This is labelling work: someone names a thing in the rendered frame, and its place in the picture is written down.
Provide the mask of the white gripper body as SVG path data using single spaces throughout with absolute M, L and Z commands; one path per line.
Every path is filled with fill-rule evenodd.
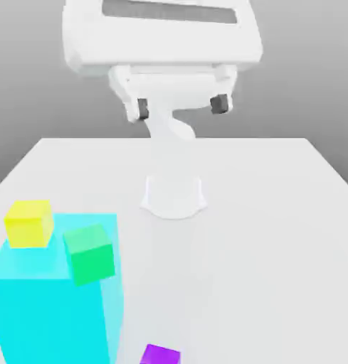
M 164 20 L 153 17 L 154 6 L 227 15 L 222 22 Z M 65 0 L 62 39 L 68 67 L 92 76 L 116 65 L 247 68 L 263 55 L 249 0 Z

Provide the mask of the small green cube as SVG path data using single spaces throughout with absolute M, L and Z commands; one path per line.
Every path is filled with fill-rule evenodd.
M 63 242 L 77 287 L 115 275 L 112 240 L 101 224 L 67 230 Z

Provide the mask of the small yellow cube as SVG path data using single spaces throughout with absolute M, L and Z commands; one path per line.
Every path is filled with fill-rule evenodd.
M 11 248 L 46 248 L 54 230 L 49 200 L 15 200 L 4 217 Z

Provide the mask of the small purple cube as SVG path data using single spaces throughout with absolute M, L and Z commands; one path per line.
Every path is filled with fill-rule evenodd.
M 177 350 L 147 344 L 139 364 L 181 364 L 181 353 Z

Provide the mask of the large cyan box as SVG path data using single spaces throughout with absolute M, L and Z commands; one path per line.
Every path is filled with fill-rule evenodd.
M 56 213 L 46 248 L 0 246 L 0 347 L 6 364 L 115 364 L 124 296 L 117 216 Z M 63 233 L 101 224 L 115 275 L 81 287 L 66 260 Z

